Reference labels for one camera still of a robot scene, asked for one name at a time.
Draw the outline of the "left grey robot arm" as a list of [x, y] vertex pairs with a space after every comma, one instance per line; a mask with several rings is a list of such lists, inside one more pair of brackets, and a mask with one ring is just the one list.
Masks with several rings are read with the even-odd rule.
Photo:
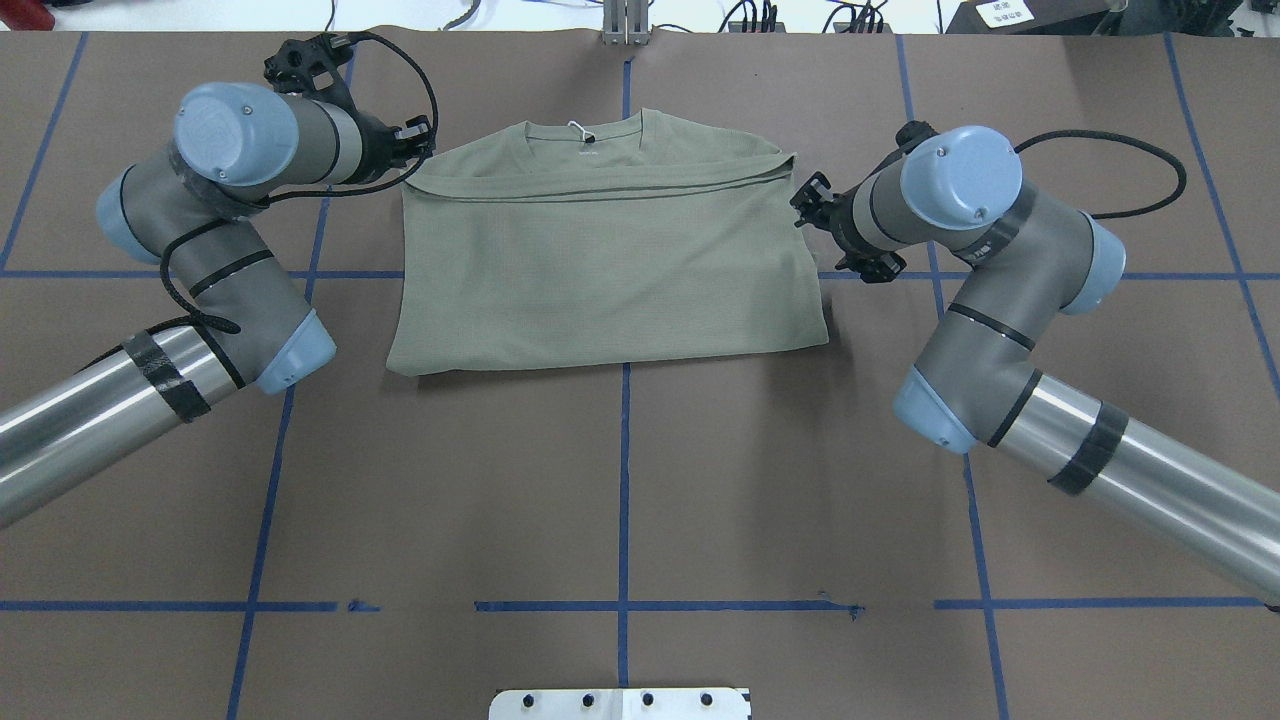
[[157, 266], [182, 315], [123, 340], [3, 414], [3, 525], [12, 527], [247, 386], [278, 395], [337, 352], [312, 304], [252, 224], [273, 204], [406, 181], [438, 114], [385, 126], [337, 79], [321, 91], [212, 82], [173, 137], [100, 195], [102, 233]]

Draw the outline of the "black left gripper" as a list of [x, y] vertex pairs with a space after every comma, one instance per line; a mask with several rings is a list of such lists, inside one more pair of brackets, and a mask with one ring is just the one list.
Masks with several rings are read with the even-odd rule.
[[430, 158], [436, 146], [436, 126], [426, 115], [410, 118], [404, 127], [387, 126], [369, 114], [357, 114], [361, 155], [355, 183], [367, 184], [390, 169], [404, 169], [416, 158]]

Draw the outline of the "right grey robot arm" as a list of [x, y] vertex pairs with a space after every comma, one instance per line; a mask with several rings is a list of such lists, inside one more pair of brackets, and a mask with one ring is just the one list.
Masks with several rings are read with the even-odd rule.
[[836, 192], [815, 173], [791, 197], [797, 225], [828, 233], [840, 268], [896, 279], [905, 249], [933, 243], [966, 264], [961, 288], [895, 397], [933, 445], [996, 448], [1048, 486], [1181, 546], [1277, 610], [1277, 493], [1044, 374], [1030, 356], [1059, 315], [1091, 313], [1126, 268], [1123, 241], [1024, 176], [998, 131], [906, 123], [896, 149]]

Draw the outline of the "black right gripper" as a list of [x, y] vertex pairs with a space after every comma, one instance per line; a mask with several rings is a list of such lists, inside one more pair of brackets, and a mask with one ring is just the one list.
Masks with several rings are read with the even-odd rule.
[[836, 270], [852, 272], [868, 284], [890, 283], [906, 269], [906, 261], [897, 252], [872, 245], [856, 228], [854, 200], [860, 188], [858, 184], [836, 193], [827, 176], [814, 172], [790, 199], [797, 213], [794, 225], [813, 225], [832, 236], [844, 252]]

